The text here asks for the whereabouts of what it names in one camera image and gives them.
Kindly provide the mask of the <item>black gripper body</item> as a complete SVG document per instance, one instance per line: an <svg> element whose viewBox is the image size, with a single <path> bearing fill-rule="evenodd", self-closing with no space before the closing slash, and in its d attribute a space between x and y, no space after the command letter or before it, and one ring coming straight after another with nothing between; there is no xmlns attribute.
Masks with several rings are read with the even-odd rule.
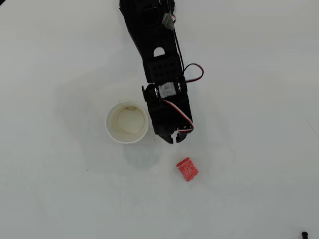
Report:
<svg viewBox="0 0 319 239"><path fill-rule="evenodd" d="M174 81L142 87L152 126L156 135L173 135L176 131L192 131L194 124L184 76Z"/></svg>

